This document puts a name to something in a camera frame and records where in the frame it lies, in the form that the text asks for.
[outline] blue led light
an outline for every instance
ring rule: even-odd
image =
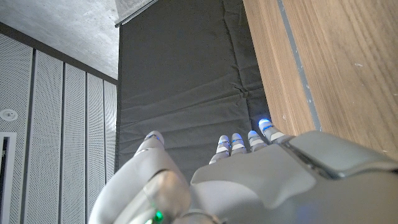
[[[270,121],[268,119],[261,119],[259,121],[259,125],[261,125],[262,123],[265,123],[265,122],[270,122]]]
[[[262,129],[262,132],[264,132],[265,129],[269,129],[270,127],[272,127],[272,125],[266,126],[265,128]]]

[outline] robot finger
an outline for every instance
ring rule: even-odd
[[[252,152],[263,149],[267,146],[267,144],[261,139],[261,137],[255,131],[249,132],[248,139]]]
[[[273,143],[276,139],[279,139],[285,135],[275,128],[275,126],[268,119],[261,119],[259,121],[259,128],[261,133],[270,143]]]
[[[227,136],[221,136],[218,141],[218,146],[216,150],[216,154],[211,158],[209,164],[213,164],[220,159],[229,157],[229,150],[231,146],[229,145],[229,139]]]
[[[164,150],[164,138],[160,132],[151,131],[145,137],[144,142],[141,143],[134,156],[149,149]]]
[[[232,153],[231,156],[236,154],[245,154],[247,153],[246,148],[244,147],[244,143],[242,140],[242,136],[238,133],[234,133],[232,135]]]

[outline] smoke detector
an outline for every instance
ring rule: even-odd
[[[5,121],[15,121],[18,118],[18,114],[12,109],[5,109],[0,111],[0,118]]]

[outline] green led light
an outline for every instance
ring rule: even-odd
[[[163,220],[163,214],[160,211],[157,211],[155,216],[154,216],[154,221],[155,222],[160,222]]]

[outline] perforated wall panel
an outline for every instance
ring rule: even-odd
[[[105,185],[103,81],[87,74],[87,214]]]
[[[85,222],[86,73],[65,68],[61,223]]]
[[[104,82],[106,178],[114,174],[114,148],[116,145],[116,85]]]
[[[37,51],[25,223],[57,223],[63,63]]]
[[[0,119],[0,131],[17,133],[9,223],[19,223],[21,215],[32,51],[31,47],[0,34],[0,111],[9,108],[18,113],[15,121]]]

